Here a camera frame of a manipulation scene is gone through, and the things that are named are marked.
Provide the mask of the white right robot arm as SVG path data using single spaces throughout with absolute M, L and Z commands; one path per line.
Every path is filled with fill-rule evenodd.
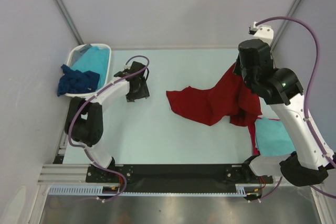
M 288 68 L 275 68 L 269 45 L 260 39 L 238 45 L 234 73 L 277 114 L 295 147 L 289 155 L 252 158 L 242 169 L 243 179 L 254 183 L 262 175 L 270 175 L 283 176 L 298 187 L 322 183 L 331 168 L 328 158 L 334 159 L 335 154 L 321 141 L 324 154 L 309 129 L 313 119 L 304 114 L 305 96 L 297 75 Z

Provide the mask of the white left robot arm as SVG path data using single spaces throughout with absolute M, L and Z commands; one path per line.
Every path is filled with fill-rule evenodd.
M 65 133 L 72 147 L 84 150 L 90 162 L 99 167 L 98 176 L 105 182 L 115 178 L 116 169 L 111 166 L 114 158 L 100 144 L 103 135 L 103 113 L 115 100 L 125 97 L 127 102 L 147 99 L 148 64 L 134 61 L 89 98 L 74 97 L 70 101 Z

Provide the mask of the red t shirt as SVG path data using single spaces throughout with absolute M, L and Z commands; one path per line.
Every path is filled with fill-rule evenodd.
M 233 64 L 210 89 L 186 87 L 166 91 L 171 110 L 186 119 L 212 126 L 223 117 L 230 117 L 236 126 L 249 126 L 262 115 L 260 99 L 234 74 Z

